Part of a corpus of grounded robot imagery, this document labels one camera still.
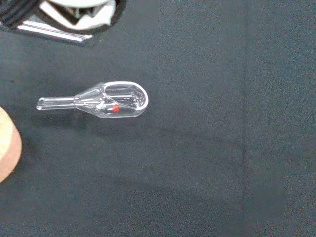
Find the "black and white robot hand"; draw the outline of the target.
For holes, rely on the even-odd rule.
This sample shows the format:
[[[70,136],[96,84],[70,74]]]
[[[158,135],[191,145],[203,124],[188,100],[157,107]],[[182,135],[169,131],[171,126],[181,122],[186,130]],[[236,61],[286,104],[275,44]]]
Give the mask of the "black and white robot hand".
[[[126,0],[2,0],[4,32],[90,46],[122,16]]]

